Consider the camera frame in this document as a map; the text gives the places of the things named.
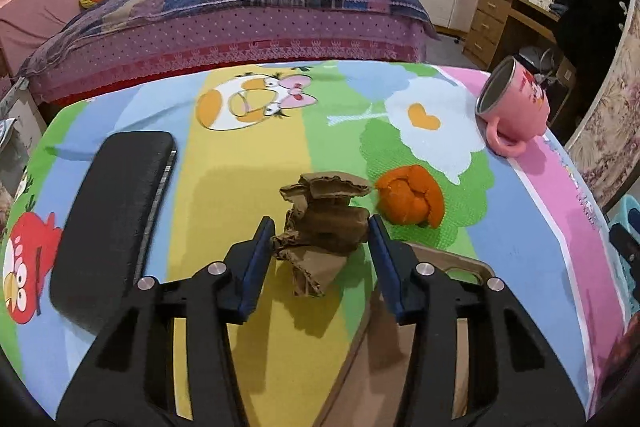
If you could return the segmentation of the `turquoise plastic basket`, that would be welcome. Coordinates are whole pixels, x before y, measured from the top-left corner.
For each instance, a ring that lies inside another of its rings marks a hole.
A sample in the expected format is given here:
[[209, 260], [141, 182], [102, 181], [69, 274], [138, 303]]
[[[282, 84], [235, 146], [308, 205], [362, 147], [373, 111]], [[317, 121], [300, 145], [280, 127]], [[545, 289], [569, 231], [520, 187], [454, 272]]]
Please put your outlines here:
[[639, 312], [639, 202], [625, 195], [610, 222], [610, 242], [620, 256], [630, 297], [630, 311]]

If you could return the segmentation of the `colourful cartoon bed sheet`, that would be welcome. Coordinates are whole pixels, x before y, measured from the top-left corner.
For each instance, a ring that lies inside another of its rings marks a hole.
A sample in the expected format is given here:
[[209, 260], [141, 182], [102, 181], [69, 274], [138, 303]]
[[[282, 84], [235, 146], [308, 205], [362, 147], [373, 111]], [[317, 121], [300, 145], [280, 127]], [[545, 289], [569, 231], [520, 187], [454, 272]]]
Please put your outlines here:
[[3, 239], [1, 344], [65, 425], [364, 424], [424, 378], [438, 421], [596, 408], [629, 307], [528, 74], [218, 68], [62, 109]]

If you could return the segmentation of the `black phone case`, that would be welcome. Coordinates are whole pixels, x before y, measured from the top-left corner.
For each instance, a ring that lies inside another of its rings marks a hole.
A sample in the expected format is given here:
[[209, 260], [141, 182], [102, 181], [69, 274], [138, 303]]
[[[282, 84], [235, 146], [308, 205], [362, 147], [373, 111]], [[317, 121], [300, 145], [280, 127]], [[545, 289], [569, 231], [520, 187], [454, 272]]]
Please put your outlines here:
[[166, 131], [118, 132], [94, 154], [51, 272], [52, 306], [70, 323], [96, 335], [142, 277], [176, 158]]

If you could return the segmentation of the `brown phone case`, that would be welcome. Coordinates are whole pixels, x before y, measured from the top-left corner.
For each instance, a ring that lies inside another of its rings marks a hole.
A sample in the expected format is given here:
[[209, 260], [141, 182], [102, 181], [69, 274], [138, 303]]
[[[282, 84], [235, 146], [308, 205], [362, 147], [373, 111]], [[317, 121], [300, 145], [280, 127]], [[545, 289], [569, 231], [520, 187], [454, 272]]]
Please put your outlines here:
[[[480, 260], [438, 251], [417, 243], [411, 246], [419, 262], [431, 262], [454, 279], [483, 284], [495, 271]], [[408, 374], [416, 326], [398, 326], [376, 288], [346, 360], [313, 426], [393, 426]], [[452, 418], [468, 411], [470, 362], [467, 319], [457, 319], [457, 361]]]

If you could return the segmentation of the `pink pig mug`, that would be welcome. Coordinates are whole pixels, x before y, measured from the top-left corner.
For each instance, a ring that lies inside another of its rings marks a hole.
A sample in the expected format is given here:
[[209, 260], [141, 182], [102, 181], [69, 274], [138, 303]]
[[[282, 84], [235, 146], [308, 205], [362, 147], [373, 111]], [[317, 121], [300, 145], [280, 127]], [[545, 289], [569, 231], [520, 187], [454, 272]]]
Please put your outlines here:
[[475, 114], [486, 124], [486, 141], [505, 158], [525, 153], [527, 144], [547, 130], [550, 106], [535, 77], [508, 56], [491, 72], [476, 100]]

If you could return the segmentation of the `wooden desk with drawers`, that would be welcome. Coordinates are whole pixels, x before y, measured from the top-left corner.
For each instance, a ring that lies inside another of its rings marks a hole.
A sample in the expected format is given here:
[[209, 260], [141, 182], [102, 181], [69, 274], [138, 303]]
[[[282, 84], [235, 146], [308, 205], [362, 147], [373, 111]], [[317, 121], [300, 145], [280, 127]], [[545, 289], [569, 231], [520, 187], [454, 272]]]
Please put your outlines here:
[[556, 42], [558, 18], [528, 0], [478, 0], [462, 54], [491, 72], [513, 56], [546, 89], [554, 124], [575, 86], [575, 69]]

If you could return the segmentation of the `floral beige curtain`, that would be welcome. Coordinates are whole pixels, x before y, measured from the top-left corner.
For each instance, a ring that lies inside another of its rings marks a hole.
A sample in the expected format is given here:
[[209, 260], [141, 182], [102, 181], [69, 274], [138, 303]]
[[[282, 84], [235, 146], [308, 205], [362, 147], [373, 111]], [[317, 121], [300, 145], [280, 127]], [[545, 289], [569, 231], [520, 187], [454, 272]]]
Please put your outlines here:
[[639, 176], [639, 61], [639, 0], [631, 0], [608, 75], [566, 147], [602, 209]]

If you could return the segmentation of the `bed with purple cover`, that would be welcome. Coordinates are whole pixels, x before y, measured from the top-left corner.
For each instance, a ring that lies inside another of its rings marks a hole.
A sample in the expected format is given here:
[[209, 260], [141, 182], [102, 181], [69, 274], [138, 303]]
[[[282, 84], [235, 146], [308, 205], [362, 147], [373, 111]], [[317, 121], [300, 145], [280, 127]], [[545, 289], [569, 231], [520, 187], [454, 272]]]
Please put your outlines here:
[[303, 58], [420, 63], [436, 39], [419, 0], [12, 0], [1, 86], [37, 103], [200, 68]]

